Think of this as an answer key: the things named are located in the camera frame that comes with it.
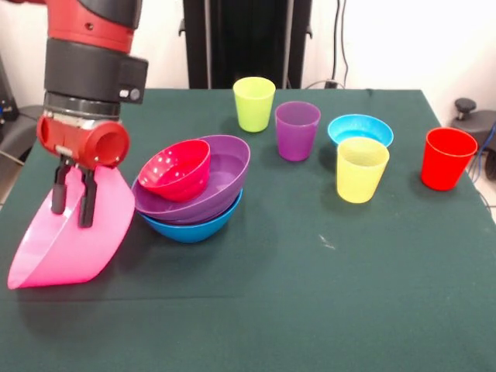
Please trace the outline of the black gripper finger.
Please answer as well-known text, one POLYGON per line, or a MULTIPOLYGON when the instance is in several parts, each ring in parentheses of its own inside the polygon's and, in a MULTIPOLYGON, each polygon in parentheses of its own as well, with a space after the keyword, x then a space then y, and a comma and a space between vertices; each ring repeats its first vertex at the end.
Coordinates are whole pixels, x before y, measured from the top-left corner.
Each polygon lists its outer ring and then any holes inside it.
POLYGON ((55 170, 55 177, 52 190, 51 211, 56 215, 64 213, 67 200, 66 176, 71 170, 73 161, 67 156, 61 156, 60 162, 55 170))
POLYGON ((93 224, 97 183, 95 171, 84 167, 78 168, 81 172, 81 182, 84 185, 84 194, 81 198, 78 225, 80 228, 90 228, 93 224))

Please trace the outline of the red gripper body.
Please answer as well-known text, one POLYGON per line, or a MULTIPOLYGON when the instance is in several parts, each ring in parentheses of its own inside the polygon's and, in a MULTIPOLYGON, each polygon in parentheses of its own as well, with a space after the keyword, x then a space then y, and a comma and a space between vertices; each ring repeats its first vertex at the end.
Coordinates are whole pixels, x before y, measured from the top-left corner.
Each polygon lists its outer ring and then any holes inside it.
POLYGON ((116 167, 126 157, 130 138, 116 121, 76 119, 75 123, 42 115, 36 134, 51 153, 66 156, 85 168, 116 167))

